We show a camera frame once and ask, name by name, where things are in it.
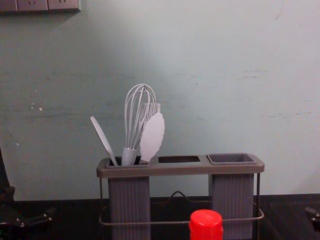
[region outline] gray utensil caddy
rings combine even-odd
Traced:
[[[112,240],[150,240],[153,224],[188,224],[188,221],[150,222],[150,176],[208,175],[209,195],[214,211],[223,217],[223,239],[259,239],[260,173],[265,164],[247,153],[154,157],[150,164],[113,166],[109,158],[100,161],[96,172],[100,180],[102,226],[112,227]],[[256,211],[253,208],[254,174],[257,174]],[[102,220],[103,179],[108,179],[110,222]]]

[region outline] white spatula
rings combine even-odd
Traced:
[[[159,151],[165,134],[165,120],[161,113],[153,115],[145,124],[141,140],[140,164],[147,164]]]
[[[104,131],[102,130],[102,128],[100,127],[99,123],[97,122],[97,120],[95,119],[94,116],[90,117],[90,119],[91,119],[91,122],[93,123],[93,126],[94,126],[96,132],[98,133],[98,135],[101,139],[101,142],[102,142],[105,150],[109,154],[111,161],[113,162],[113,165],[118,166],[118,163],[117,163],[115,155],[114,155],[114,151],[112,151],[111,146],[106,138]]]

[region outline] red cap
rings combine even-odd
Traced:
[[[222,217],[212,210],[197,210],[190,217],[190,240],[223,240]]]

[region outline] utensil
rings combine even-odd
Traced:
[[[165,134],[165,120],[161,113],[153,115],[145,124],[141,140],[140,164],[147,164],[159,151]]]
[[[99,123],[97,122],[97,120],[95,119],[94,116],[90,117],[90,119],[91,119],[91,122],[92,122],[96,132],[98,133],[98,135],[100,137],[100,140],[101,140],[105,150],[109,154],[113,165],[118,166],[117,160],[114,155],[114,151],[112,151],[112,148],[107,140],[107,137],[106,137],[104,131],[102,130],[101,126],[99,125]]]
[[[123,166],[135,163],[137,146],[147,117],[146,112],[149,110],[147,106],[144,108],[144,104],[154,104],[155,102],[155,92],[147,84],[137,84],[127,93],[124,103],[125,145],[121,161]]]

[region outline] electrical outlet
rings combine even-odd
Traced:
[[[17,0],[19,12],[47,11],[47,0]]]
[[[80,10],[80,0],[47,0],[49,10]]]
[[[0,13],[1,12],[17,12],[17,0],[0,0]]]

